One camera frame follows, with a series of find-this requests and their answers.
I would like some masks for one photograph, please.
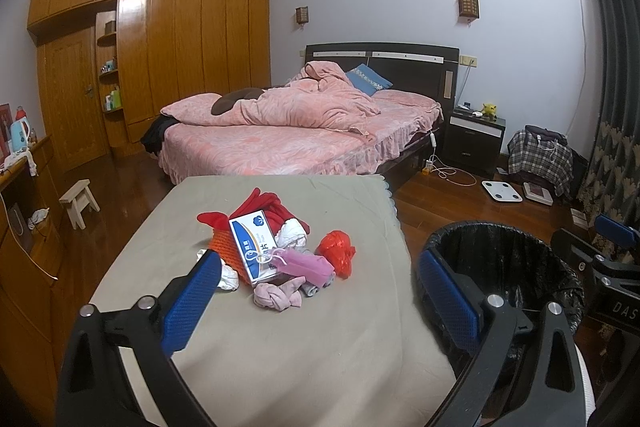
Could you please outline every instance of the black nightstand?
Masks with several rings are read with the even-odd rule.
[[[506,122],[455,110],[449,115],[442,159],[454,167],[494,179]]]

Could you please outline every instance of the blue pillow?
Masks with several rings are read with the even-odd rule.
[[[361,64],[354,70],[349,71],[347,73],[347,77],[351,81],[351,84],[353,84],[353,87],[361,90],[364,94],[368,94],[369,96],[377,91],[389,89],[389,87],[393,86],[393,84],[386,78],[381,77],[374,70],[364,64]]]

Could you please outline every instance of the plaid cloth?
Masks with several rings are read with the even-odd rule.
[[[509,174],[520,171],[536,174],[553,184],[556,196],[569,195],[574,177],[574,157],[569,147],[556,141],[538,140],[525,130],[514,134],[507,147]]]

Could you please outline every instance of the brown cushion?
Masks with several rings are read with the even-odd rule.
[[[238,100],[257,100],[262,93],[264,93],[264,91],[257,87],[245,87],[244,89],[238,89],[237,91],[230,92],[229,94],[222,96],[211,106],[211,114],[213,116],[225,114],[228,110],[231,110],[231,108],[234,107],[234,104]]]

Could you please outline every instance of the blue gripper pad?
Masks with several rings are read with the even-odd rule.
[[[600,214],[596,217],[593,226],[597,233],[605,239],[609,239],[614,245],[628,250],[636,247],[636,234],[633,230],[625,225],[621,225],[610,217]]]
[[[473,355],[480,347],[479,317],[431,251],[420,255],[418,275],[458,349]]]
[[[220,283],[222,263],[217,253],[212,252],[196,266],[197,272],[164,316],[161,345],[168,357],[187,346],[193,330]]]

